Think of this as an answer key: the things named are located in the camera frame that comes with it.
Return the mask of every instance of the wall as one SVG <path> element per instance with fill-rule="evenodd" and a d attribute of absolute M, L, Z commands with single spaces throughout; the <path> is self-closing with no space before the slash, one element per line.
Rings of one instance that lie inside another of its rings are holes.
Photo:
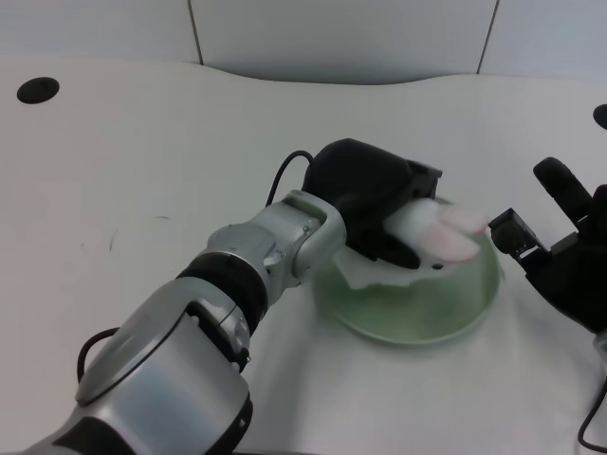
<path fill-rule="evenodd" d="M 0 55 L 198 62 L 187 0 L 1 0 Z"/>
<path fill-rule="evenodd" d="M 607 82 L 605 0 L 502 0 L 481 73 Z"/>
<path fill-rule="evenodd" d="M 496 0 L 193 0 L 202 60 L 261 79 L 476 73 Z"/>

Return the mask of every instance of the green bowl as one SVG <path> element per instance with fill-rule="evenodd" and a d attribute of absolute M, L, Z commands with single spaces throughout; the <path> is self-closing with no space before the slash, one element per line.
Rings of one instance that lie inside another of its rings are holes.
<path fill-rule="evenodd" d="M 427 345 L 455 337 L 477 323 L 495 300 L 501 269 L 487 235 L 474 239 L 479 257 L 442 279 L 407 287 L 374 285 L 353 290 L 333 262 L 319 271 L 316 303 L 353 330 L 401 345 Z"/>

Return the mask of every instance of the table surface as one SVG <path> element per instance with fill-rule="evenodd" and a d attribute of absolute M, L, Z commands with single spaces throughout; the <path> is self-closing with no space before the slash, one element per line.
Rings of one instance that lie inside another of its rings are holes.
<path fill-rule="evenodd" d="M 353 137 L 444 171 L 439 192 L 514 207 L 547 244 L 572 226 L 532 168 L 552 155 L 607 180 L 607 86 L 457 76 L 391 86 L 263 82 L 193 64 L 0 60 L 0 450 L 74 406 L 83 342 L 115 327 L 202 250 L 262 208 L 283 158 Z M 56 78 L 49 102 L 21 83 Z M 299 188 L 304 160 L 279 193 Z M 592 336 L 502 258 L 506 283 L 469 334 L 381 345 L 285 293 L 252 340 L 255 413 L 241 447 L 326 455 L 583 454 L 602 380 Z M 607 411 L 588 438 L 607 444 Z"/>

